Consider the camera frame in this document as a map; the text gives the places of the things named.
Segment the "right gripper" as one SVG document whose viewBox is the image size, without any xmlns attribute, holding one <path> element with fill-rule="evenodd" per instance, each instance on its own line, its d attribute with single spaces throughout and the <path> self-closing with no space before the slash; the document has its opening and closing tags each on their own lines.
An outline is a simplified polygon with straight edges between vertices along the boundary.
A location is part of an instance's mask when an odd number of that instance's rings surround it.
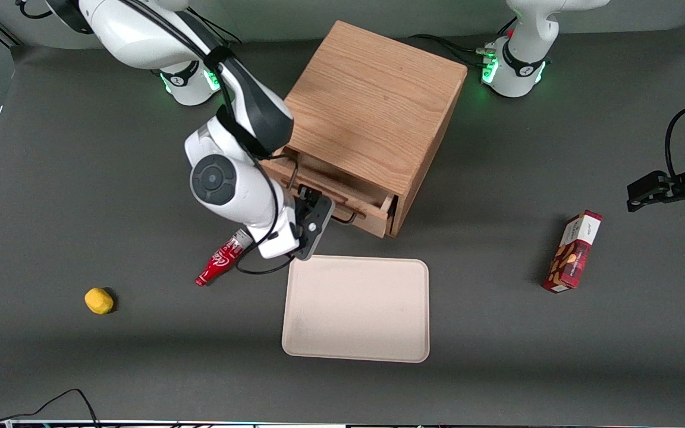
<svg viewBox="0 0 685 428">
<path fill-rule="evenodd" d="M 296 215 L 307 216 L 308 213 L 324 213 L 325 197 L 318 190 L 308 186 L 297 187 L 297 198 L 285 198 L 278 214 L 278 202 L 269 198 L 268 220 L 256 228 L 256 241 L 259 254 L 264 259 L 291 254 L 300 246 L 296 237 Z"/>
</svg>

